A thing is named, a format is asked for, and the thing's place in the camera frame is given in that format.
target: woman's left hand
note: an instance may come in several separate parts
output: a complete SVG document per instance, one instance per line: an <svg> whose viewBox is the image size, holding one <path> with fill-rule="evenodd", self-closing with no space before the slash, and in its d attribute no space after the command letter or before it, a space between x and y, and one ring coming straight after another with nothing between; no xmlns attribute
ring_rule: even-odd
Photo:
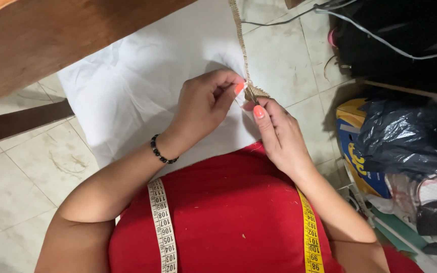
<svg viewBox="0 0 437 273"><path fill-rule="evenodd" d="M186 81L170 126L156 140L161 154L177 158L212 133L243 89L244 79L231 70L215 70Z"/></svg>

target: white fabric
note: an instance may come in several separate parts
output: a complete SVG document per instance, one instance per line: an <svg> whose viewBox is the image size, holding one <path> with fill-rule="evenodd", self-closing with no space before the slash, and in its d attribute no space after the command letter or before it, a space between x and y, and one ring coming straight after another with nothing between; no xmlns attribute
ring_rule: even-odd
<svg viewBox="0 0 437 273"><path fill-rule="evenodd" d="M245 77L227 0L199 0L72 64L58 77L99 167L163 132L183 82L230 67ZM259 139L242 92L222 124L157 177Z"/></svg>

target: red top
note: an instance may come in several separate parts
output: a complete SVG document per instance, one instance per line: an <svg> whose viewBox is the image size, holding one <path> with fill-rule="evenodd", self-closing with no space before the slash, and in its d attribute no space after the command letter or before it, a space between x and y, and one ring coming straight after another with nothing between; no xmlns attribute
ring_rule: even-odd
<svg viewBox="0 0 437 273"><path fill-rule="evenodd" d="M261 142L161 180L179 272L305 271L300 198L293 182L267 158ZM318 215L316 222L325 272L343 272L332 258ZM146 187L121 215L109 260L112 272L161 272Z"/></svg>

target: orange nail polish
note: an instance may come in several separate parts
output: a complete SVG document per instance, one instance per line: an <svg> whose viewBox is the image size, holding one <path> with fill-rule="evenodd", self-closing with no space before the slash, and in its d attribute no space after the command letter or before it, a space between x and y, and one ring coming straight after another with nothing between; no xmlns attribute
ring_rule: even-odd
<svg viewBox="0 0 437 273"><path fill-rule="evenodd" d="M240 91L242 91L243 89L244 89L244 83L237 84L234 90L235 94L239 95Z"/></svg>
<svg viewBox="0 0 437 273"><path fill-rule="evenodd" d="M262 109L262 106L254 106L254 116L258 119L262 119L264 117L264 110Z"/></svg>

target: measuring tape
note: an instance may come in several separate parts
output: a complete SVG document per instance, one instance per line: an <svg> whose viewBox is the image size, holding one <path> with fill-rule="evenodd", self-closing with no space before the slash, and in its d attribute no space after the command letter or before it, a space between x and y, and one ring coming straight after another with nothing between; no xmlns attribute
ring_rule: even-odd
<svg viewBox="0 0 437 273"><path fill-rule="evenodd" d="M315 213L300 189L296 187L296 190L300 195L301 205L303 206L304 266L306 267L306 272L325 273L319 247Z"/></svg>
<svg viewBox="0 0 437 273"><path fill-rule="evenodd" d="M177 273L178 260L176 256L175 234L171 224L171 217L169 216L165 187L161 179L158 178L149 183L148 191L156 236L158 237L159 251L161 253L161 272Z"/></svg>
<svg viewBox="0 0 437 273"><path fill-rule="evenodd" d="M319 247L318 227L315 214L308 200L296 187L303 207L304 226L304 266L306 272L325 273L321 250ZM149 202L155 222L156 236L161 253L161 272L177 273L178 260L176 256L175 234L168 209L165 187L161 179L156 179L148 184Z"/></svg>

